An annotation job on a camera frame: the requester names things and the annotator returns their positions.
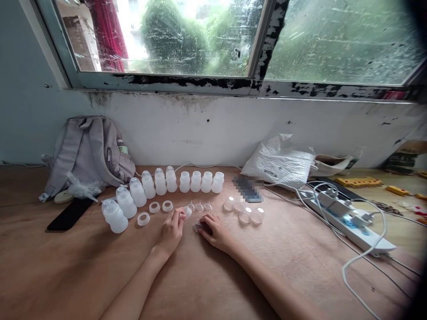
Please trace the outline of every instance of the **hand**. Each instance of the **hand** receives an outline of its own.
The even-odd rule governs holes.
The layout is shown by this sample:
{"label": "hand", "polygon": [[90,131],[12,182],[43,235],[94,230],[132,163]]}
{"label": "hand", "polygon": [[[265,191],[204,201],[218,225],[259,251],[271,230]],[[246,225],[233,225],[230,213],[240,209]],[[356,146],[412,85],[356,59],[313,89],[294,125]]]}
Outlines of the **hand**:
{"label": "hand", "polygon": [[228,232],[227,228],[222,224],[221,218],[217,215],[208,213],[200,219],[200,222],[205,222],[211,229],[213,234],[208,234],[205,230],[199,229],[199,233],[208,240],[215,248],[230,253],[230,249],[236,243],[236,240]]}
{"label": "hand", "polygon": [[184,209],[178,208],[171,212],[163,224],[159,239],[157,240],[156,251],[159,251],[169,258],[178,246],[182,238],[182,226],[185,220]]}

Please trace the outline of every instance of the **window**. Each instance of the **window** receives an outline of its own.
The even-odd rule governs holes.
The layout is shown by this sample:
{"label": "window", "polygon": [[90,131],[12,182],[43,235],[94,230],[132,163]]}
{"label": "window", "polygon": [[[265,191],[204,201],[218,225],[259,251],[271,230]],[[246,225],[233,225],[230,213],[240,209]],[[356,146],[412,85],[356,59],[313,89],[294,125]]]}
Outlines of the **window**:
{"label": "window", "polygon": [[414,100],[400,0],[36,0],[73,88]]}

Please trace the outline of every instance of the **window frame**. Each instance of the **window frame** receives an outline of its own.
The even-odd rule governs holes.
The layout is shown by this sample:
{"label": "window frame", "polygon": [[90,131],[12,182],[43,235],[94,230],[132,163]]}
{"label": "window frame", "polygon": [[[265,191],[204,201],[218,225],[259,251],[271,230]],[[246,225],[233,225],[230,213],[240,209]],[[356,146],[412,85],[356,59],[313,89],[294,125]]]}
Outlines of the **window frame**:
{"label": "window frame", "polygon": [[55,0],[35,3],[61,60],[70,89],[126,90],[224,96],[382,100],[390,91],[406,92],[399,100],[415,101],[425,89],[417,85],[423,61],[402,86],[306,83],[265,80],[274,47],[284,27],[289,0],[265,0],[246,77],[206,77],[117,72],[80,72]]}

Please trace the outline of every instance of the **backpack zipper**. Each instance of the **backpack zipper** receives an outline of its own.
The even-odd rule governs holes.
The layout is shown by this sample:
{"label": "backpack zipper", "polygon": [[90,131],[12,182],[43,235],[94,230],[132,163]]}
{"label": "backpack zipper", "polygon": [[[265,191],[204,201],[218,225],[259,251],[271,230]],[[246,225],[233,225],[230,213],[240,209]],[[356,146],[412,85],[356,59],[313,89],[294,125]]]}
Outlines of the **backpack zipper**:
{"label": "backpack zipper", "polygon": [[107,167],[111,172],[111,148],[107,148]]}

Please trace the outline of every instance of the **red curtain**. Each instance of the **red curtain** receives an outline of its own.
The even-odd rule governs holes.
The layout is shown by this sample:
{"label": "red curtain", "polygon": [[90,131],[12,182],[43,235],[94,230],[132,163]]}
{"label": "red curtain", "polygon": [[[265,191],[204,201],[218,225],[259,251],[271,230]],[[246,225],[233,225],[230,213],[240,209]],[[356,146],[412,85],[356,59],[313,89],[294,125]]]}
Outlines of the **red curtain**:
{"label": "red curtain", "polygon": [[85,0],[93,20],[102,71],[125,72],[128,58],[125,40],[113,0]]}

